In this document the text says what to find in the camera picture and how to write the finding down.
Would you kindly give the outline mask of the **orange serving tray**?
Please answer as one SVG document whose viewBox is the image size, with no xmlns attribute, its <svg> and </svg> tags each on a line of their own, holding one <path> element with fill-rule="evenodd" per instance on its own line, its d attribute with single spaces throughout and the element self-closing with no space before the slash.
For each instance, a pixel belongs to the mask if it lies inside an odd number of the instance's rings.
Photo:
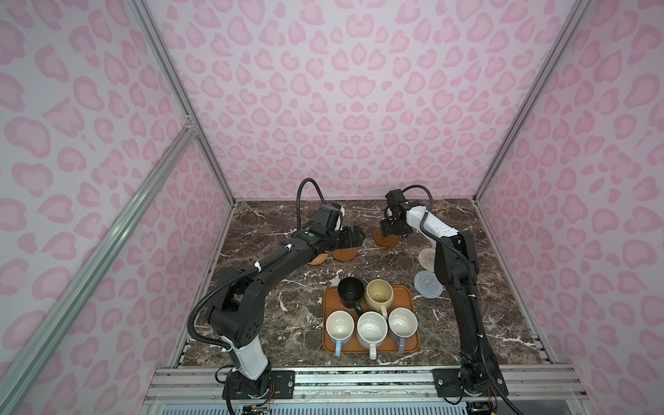
<svg viewBox="0 0 664 415">
<path fill-rule="evenodd" d="M 387 302 L 371 296 L 360 303 L 362 313 L 345 311 L 336 287 L 323 298 L 323 347 L 340 356 L 367 352 L 375 360 L 380 352 L 406 354 L 419 348 L 418 323 L 411 292 L 402 285 L 392 287 Z"/>
</svg>

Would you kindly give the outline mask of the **corner aluminium post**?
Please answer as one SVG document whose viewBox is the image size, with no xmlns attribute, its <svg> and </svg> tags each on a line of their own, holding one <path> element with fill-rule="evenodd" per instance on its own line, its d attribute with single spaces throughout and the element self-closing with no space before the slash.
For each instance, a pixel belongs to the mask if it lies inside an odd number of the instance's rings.
<svg viewBox="0 0 664 415">
<path fill-rule="evenodd" d="M 183 113 L 183 116 L 185 119 L 187 119 L 187 124 L 193 128 L 195 140 L 201 147 L 204 158 L 213 171 L 213 177 L 216 180 L 216 183 L 221 187 L 226 201 L 232 208 L 234 208 L 236 206 L 236 200 L 233 197 L 228 182 L 222 173 L 221 166 L 214 155 L 207 135 L 202 129 L 202 125 L 195 113 L 192 101 L 190 100 L 190 97 L 188 97 L 182 78 L 177 72 L 174 61 L 169 55 L 164 38 L 160 34 L 160 30 L 157 27 L 157 23 L 150 11 L 148 3 L 143 0 L 128 0 L 126 1 L 126 4 L 130 8 L 131 13 L 134 15 L 138 25 L 140 26 L 140 29 L 145 36 L 147 47 L 154 55 L 157 61 L 157 65 L 159 65 L 162 73 L 164 74 L 164 79 L 167 85 L 171 89 L 171 92 L 173 93 L 173 96 L 175 97 L 176 102 L 178 103 Z"/>
<path fill-rule="evenodd" d="M 560 62 L 562 62 L 565 54 L 571 48 L 579 31 L 584 28 L 587 19 L 593 11 L 595 3 L 596 1 L 591 0 L 578 0 L 572 5 L 572 9 L 565 19 L 558 36 L 555 38 L 546 58 L 536 73 L 533 84 L 530 86 L 522 104 L 518 108 L 512 124 L 507 129 L 507 132 L 497 149 L 496 155 L 489 164 L 489 169 L 487 170 L 484 179 L 480 182 L 477 193 L 473 196 L 473 202 L 475 202 L 475 204 L 479 205 L 482 198 L 489 193 L 489 186 L 498 175 L 498 170 L 506 160 L 508 152 L 510 152 L 515 141 L 519 138 L 520 132 L 534 108 L 537 106 L 539 99 L 543 95 L 548 82 L 553 77 Z"/>
</svg>

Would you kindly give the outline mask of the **aluminium front rail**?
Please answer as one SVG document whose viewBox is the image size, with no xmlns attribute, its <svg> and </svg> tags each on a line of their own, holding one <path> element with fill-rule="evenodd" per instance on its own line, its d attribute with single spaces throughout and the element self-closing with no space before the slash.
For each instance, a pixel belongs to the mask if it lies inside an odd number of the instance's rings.
<svg viewBox="0 0 664 415">
<path fill-rule="evenodd" d="M 296 373 L 292 399 L 226 400 L 225 374 L 214 368 L 160 369 L 143 414 L 593 414 L 569 365 L 505 366 L 508 399 L 439 398 L 436 367 L 278 368 Z"/>
</svg>

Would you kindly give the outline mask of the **beige woven coaster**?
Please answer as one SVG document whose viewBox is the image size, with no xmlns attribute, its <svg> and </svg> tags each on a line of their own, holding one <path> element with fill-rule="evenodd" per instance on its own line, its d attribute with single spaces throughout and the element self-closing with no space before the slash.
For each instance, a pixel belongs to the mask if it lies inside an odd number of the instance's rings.
<svg viewBox="0 0 664 415">
<path fill-rule="evenodd" d="M 425 248 L 418 254 L 419 264 L 427 271 L 435 271 L 436 250 Z"/>
</svg>

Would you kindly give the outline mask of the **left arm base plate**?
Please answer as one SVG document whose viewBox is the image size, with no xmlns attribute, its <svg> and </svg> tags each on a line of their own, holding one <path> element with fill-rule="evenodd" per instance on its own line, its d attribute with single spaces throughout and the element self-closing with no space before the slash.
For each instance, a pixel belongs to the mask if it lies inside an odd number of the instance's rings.
<svg viewBox="0 0 664 415">
<path fill-rule="evenodd" d="M 257 380 L 249 380 L 239 372 L 231 372 L 224 381 L 224 399 L 292 399 L 296 373 L 290 370 L 271 370 Z"/>
</svg>

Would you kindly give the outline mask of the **brown coaster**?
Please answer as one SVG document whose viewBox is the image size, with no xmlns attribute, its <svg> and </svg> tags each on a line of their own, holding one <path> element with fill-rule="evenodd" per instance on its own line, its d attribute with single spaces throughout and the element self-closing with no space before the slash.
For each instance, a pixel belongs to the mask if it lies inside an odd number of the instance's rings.
<svg viewBox="0 0 664 415">
<path fill-rule="evenodd" d="M 332 257 L 340 262 L 349 262 L 358 255 L 359 247 L 338 249 L 332 252 Z"/>
<path fill-rule="evenodd" d="M 399 235 L 384 236 L 380 229 L 375 230 L 375 232 L 373 233 L 373 238 L 377 246 L 385 248 L 396 247 L 401 240 L 401 237 L 399 237 Z"/>
</svg>

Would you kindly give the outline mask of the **grey round coaster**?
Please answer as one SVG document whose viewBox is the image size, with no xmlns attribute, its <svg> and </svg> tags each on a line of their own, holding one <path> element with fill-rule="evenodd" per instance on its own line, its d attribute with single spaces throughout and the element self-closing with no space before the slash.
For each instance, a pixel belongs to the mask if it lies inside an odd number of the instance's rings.
<svg viewBox="0 0 664 415">
<path fill-rule="evenodd" d="M 433 271 L 419 271 L 414 277 L 413 285 L 419 295 L 428 299 L 439 298 L 445 291 Z"/>
</svg>

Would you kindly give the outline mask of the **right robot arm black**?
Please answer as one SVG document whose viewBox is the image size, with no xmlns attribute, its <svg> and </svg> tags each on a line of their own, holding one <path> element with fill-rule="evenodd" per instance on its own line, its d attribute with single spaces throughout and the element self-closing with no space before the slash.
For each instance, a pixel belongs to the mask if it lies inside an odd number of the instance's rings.
<svg viewBox="0 0 664 415">
<path fill-rule="evenodd" d="M 451 299 L 460 339 L 459 380 L 463 391 L 472 396 L 493 392 L 508 396 L 501 368 L 487 339 L 479 306 L 477 247 L 475 237 L 459 231 L 437 218 L 432 212 L 431 192 L 422 185 L 428 202 L 409 200 L 406 191 L 391 190 L 386 194 L 387 207 L 380 231 L 384 237 L 406 237 L 417 232 L 435 247 L 434 274 Z"/>
</svg>

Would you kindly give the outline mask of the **white mug blue handle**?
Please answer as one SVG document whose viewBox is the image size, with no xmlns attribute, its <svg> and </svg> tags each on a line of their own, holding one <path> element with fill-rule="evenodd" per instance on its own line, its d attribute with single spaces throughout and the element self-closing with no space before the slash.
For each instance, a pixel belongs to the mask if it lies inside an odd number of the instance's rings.
<svg viewBox="0 0 664 415">
<path fill-rule="evenodd" d="M 328 337 L 332 340 L 335 348 L 335 356 L 342 354 L 342 348 L 346 345 L 354 335 L 354 327 L 356 323 L 351 314 L 347 311 L 334 311 L 332 312 L 325 323 L 325 328 Z"/>
</svg>

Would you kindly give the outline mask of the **cream yellow mug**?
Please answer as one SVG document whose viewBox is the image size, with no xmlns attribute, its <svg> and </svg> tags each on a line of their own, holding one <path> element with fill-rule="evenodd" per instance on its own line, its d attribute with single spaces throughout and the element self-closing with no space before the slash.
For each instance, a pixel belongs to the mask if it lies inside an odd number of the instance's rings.
<svg viewBox="0 0 664 415">
<path fill-rule="evenodd" d="M 386 280 L 374 279 L 367 284 L 364 301 L 370 311 L 375 311 L 387 320 L 394 302 L 394 288 Z"/>
</svg>

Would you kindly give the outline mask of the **black mug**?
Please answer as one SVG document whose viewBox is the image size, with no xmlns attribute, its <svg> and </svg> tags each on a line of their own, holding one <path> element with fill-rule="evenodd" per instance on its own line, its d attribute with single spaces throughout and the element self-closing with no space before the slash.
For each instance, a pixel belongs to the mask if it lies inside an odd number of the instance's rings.
<svg viewBox="0 0 664 415">
<path fill-rule="evenodd" d="M 365 293 L 365 286 L 358 278 L 347 277 L 337 285 L 337 292 L 342 307 L 348 311 L 354 311 L 357 316 L 363 314 L 361 301 Z"/>
</svg>

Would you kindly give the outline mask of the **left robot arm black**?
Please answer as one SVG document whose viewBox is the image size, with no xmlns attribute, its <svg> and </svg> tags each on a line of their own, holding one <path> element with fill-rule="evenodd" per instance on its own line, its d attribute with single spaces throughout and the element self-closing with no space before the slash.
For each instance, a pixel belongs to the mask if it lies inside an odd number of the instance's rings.
<svg viewBox="0 0 664 415">
<path fill-rule="evenodd" d="M 266 378 L 270 363 L 259 340 L 266 297 L 282 280 L 319 255 L 362 246 L 365 233 L 357 225 L 344 225 L 344 216 L 341 205 L 323 204 L 313 219 L 275 252 L 220 278 L 188 316 L 191 339 L 230 354 L 234 371 L 242 379 L 257 383 Z"/>
</svg>

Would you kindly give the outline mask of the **right corner aluminium post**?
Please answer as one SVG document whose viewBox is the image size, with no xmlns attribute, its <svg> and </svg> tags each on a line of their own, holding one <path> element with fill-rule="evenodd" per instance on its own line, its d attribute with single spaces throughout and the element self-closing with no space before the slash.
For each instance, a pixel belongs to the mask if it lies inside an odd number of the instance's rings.
<svg viewBox="0 0 664 415">
<path fill-rule="evenodd" d="M 475 202 L 475 204 L 479 205 L 482 198 L 489 193 L 489 186 L 498 175 L 498 170 L 506 160 L 508 152 L 510 152 L 515 141 L 519 138 L 520 132 L 534 108 L 537 106 L 539 99 L 543 95 L 548 82 L 553 77 L 560 62 L 562 62 L 565 54 L 571 48 L 579 31 L 584 28 L 587 19 L 593 11 L 595 3 L 596 1 L 591 0 L 578 0 L 572 5 L 572 9 L 565 19 L 558 36 L 555 38 L 546 58 L 536 73 L 533 84 L 530 86 L 522 104 L 518 108 L 512 124 L 507 129 L 507 132 L 497 149 L 496 155 L 489 164 L 489 169 L 487 170 L 484 179 L 480 182 L 477 193 L 473 196 L 473 202 Z"/>
</svg>

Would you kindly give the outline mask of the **left corner aluminium post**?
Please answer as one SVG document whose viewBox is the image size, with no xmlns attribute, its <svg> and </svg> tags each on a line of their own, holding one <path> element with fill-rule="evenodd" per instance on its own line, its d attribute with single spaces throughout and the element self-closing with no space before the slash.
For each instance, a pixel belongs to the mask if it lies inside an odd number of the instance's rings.
<svg viewBox="0 0 664 415">
<path fill-rule="evenodd" d="M 213 177 L 216 180 L 216 183 L 221 187 L 226 201 L 232 208 L 234 208 L 236 206 L 236 200 L 233 197 L 228 182 L 222 173 L 221 166 L 214 155 L 207 135 L 202 129 L 202 125 L 195 113 L 192 101 L 190 100 L 190 97 L 188 97 L 182 78 L 177 72 L 174 61 L 169 55 L 164 38 L 160 34 L 160 30 L 157 27 L 157 23 L 150 11 L 148 3 L 143 0 L 128 0 L 126 1 L 126 4 L 130 8 L 131 13 L 134 15 L 138 25 L 140 26 L 140 29 L 145 36 L 147 47 L 154 55 L 157 61 L 157 65 L 159 65 L 162 73 L 164 74 L 164 79 L 167 85 L 171 89 L 171 92 L 173 93 L 173 96 L 175 97 L 176 102 L 178 103 L 183 113 L 183 116 L 185 119 L 187 119 L 187 124 L 193 128 L 195 140 L 201 147 L 204 158 L 213 171 Z"/>
</svg>

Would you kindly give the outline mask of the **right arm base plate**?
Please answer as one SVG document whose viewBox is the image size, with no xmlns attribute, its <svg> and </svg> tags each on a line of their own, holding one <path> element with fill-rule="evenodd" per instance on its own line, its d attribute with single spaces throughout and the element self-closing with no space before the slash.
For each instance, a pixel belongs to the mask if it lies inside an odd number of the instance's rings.
<svg viewBox="0 0 664 415">
<path fill-rule="evenodd" d="M 465 368 L 434 368 L 434 387 L 439 398 L 458 399 L 509 396 L 507 383 L 498 376 L 494 382 L 484 373 L 475 376 Z"/>
</svg>

